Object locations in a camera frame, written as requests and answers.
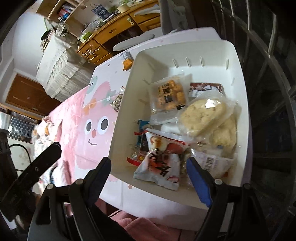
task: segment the wooden drawer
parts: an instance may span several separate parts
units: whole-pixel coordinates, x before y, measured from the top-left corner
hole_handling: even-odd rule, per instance
[[[83,56],[82,55],[82,53],[86,53],[88,50],[96,50],[97,48],[99,48],[100,47],[100,45],[96,42],[96,41],[94,41],[94,40],[92,40],[92,39],[90,39],[89,40],[89,42],[88,43],[86,43],[80,50],[79,50],[79,52],[78,52],[78,54],[79,55],[81,55],[81,56]]]
[[[96,63],[99,59],[103,58],[104,56],[106,56],[107,54],[109,54],[109,52],[107,50],[105,50],[103,47],[98,48],[98,50],[93,51],[94,55],[88,55],[88,57],[91,59],[90,62],[92,63]]]
[[[154,29],[154,28],[158,28],[158,27],[160,27],[160,17],[156,17],[156,18],[150,19],[146,22],[143,22],[143,23],[139,24],[139,27],[143,32],[146,32],[146,31]]]
[[[94,40],[100,44],[104,44],[109,39],[115,37],[117,34],[120,34],[124,30],[127,30],[134,25],[135,23],[133,20],[131,20],[128,15],[125,15],[100,31],[96,36],[94,36]]]
[[[106,60],[108,60],[110,58],[112,58],[112,55],[109,53],[106,56],[104,56],[103,58],[101,58],[100,60],[98,60],[95,64],[100,65],[100,64],[102,64],[103,62],[105,62]]]
[[[155,18],[155,17],[159,17],[160,14],[159,13],[150,13],[150,14],[145,14],[145,15],[136,15],[135,16],[135,13],[140,11],[140,10],[144,10],[146,8],[150,8],[150,7],[153,7],[154,5],[158,4],[158,2],[155,2],[155,3],[151,3],[151,4],[148,4],[146,6],[143,6],[141,8],[138,8],[137,10],[135,11],[132,11],[131,13],[129,13],[129,15],[131,16],[131,18],[137,23],[142,23],[142,22],[145,22],[147,20],[150,20],[152,18]]]

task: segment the cartoon face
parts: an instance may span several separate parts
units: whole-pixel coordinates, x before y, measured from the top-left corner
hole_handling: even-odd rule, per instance
[[[102,83],[91,102],[83,108],[76,145],[76,163],[81,169],[95,168],[109,149],[114,132],[117,112],[110,103],[114,97],[109,82]]]
[[[89,82],[89,87],[88,87],[87,92],[86,92],[87,94],[90,94],[94,90],[97,81],[98,81],[98,77],[97,76],[93,76],[91,78],[91,81]]]

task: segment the wooden desk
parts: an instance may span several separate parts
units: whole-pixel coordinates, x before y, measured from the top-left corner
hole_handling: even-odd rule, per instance
[[[160,27],[160,14],[134,15],[137,11],[153,7],[155,4],[158,4],[158,0],[145,0],[132,6],[125,13],[118,14],[96,30],[90,38],[79,47],[77,53],[96,65],[110,59],[116,53],[110,49],[110,44],[107,44],[107,41],[111,40],[113,37],[133,26],[138,26],[140,28],[140,34]],[[94,55],[87,53],[89,50],[91,50]]]

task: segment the fluffy pink cloth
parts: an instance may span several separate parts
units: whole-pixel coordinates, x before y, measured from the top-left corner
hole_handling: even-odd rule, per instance
[[[125,228],[136,241],[192,241],[195,237],[194,231],[154,224],[149,219],[136,218],[124,211],[115,212],[111,219]]]

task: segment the red nose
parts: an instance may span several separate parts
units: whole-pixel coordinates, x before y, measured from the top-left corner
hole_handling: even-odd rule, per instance
[[[95,137],[96,137],[96,130],[93,130],[93,131],[91,132],[91,136],[92,136],[92,138],[95,138]]]

